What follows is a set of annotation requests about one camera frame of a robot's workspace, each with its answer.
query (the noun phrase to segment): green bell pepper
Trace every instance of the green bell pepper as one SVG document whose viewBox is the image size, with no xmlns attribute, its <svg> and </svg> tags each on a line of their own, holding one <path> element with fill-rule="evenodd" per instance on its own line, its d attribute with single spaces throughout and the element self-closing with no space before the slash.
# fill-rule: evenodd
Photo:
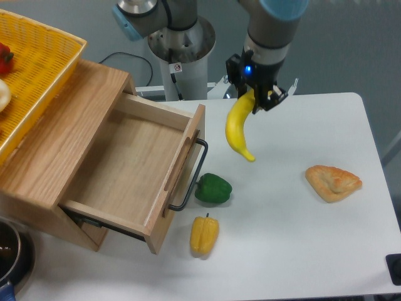
<svg viewBox="0 0 401 301">
<path fill-rule="evenodd" d="M 206 203 L 222 204 L 230 198 L 231 185 L 215 174 L 200 177 L 195 190 L 195 197 Z"/>
</svg>

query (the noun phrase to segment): gray floor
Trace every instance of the gray floor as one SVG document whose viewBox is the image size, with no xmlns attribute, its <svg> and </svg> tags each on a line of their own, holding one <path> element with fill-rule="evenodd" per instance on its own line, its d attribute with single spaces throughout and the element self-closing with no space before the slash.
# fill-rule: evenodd
<svg viewBox="0 0 401 301">
<path fill-rule="evenodd" d="M 114 51 L 148 58 L 161 85 L 157 61 L 146 41 L 130 42 L 115 24 L 115 0 L 30 0 L 1 2 L 0 8 L 44 22 L 88 41 L 84 58 L 100 61 Z M 217 41 L 209 58 L 209 81 L 225 74 L 225 60 L 240 53 L 248 15 L 235 0 L 199 0 L 199 14 L 215 28 Z M 299 78 L 299 94 L 356 92 L 362 96 L 378 152 L 401 130 L 401 0 L 310 0 L 298 28 L 279 84 L 287 88 Z M 148 66 L 126 57 L 106 62 L 129 71 L 137 86 L 150 76 Z M 396 212 L 401 216 L 401 155 L 385 174 Z"/>
</svg>

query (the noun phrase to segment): blue led light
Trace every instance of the blue led light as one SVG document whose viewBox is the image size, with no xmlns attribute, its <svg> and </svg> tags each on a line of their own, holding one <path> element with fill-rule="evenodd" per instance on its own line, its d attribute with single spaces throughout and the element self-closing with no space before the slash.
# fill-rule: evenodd
<svg viewBox="0 0 401 301">
<path fill-rule="evenodd" d="M 251 66 L 245 66 L 244 73 L 245 73 L 246 75 L 251 75 L 251 74 L 252 74 L 252 68 L 251 68 Z"/>
</svg>

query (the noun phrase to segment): red pepper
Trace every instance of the red pepper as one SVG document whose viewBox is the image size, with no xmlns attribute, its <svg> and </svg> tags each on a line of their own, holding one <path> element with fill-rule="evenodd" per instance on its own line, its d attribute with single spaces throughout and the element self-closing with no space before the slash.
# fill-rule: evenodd
<svg viewBox="0 0 401 301">
<path fill-rule="evenodd" d="M 0 74 L 10 73 L 14 66 L 14 53 L 10 48 L 0 43 Z"/>
</svg>

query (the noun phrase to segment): white table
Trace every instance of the white table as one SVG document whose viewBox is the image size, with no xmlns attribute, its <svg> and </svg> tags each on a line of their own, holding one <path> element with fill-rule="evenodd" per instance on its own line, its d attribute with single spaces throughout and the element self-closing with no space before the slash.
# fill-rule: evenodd
<svg viewBox="0 0 401 301">
<path fill-rule="evenodd" d="M 401 292 L 385 256 L 401 252 L 401 235 L 362 99 L 354 93 L 293 96 L 246 121 L 248 163 L 224 135 L 234 100 L 206 104 L 209 143 L 201 174 L 233 186 L 232 198 L 205 206 L 192 197 L 177 213 L 160 255 L 110 232 L 98 253 L 33 232 L 33 276 L 18 295 L 28 300 L 256 300 Z M 326 204 L 304 171 L 315 164 L 355 173 L 362 190 Z M 215 248 L 194 258 L 192 221 L 220 222 Z"/>
</svg>

